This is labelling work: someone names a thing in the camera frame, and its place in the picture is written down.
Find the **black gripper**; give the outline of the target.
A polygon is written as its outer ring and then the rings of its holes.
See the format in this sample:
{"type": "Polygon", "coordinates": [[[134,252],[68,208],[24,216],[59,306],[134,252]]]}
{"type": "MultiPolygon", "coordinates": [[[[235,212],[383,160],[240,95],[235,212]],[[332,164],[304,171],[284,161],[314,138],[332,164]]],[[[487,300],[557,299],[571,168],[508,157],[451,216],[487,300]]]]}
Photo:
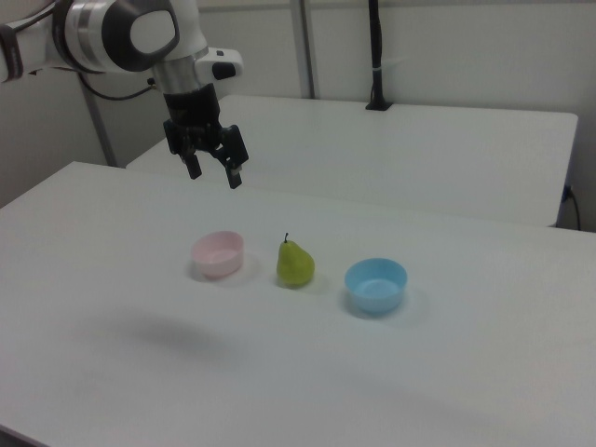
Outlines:
{"type": "Polygon", "coordinates": [[[196,149],[211,152],[225,169],[231,189],[242,185],[240,172],[249,154],[236,125],[222,128],[212,83],[188,93],[165,94],[169,120],[163,123],[169,151],[178,156],[193,180],[201,175],[196,149]]]}

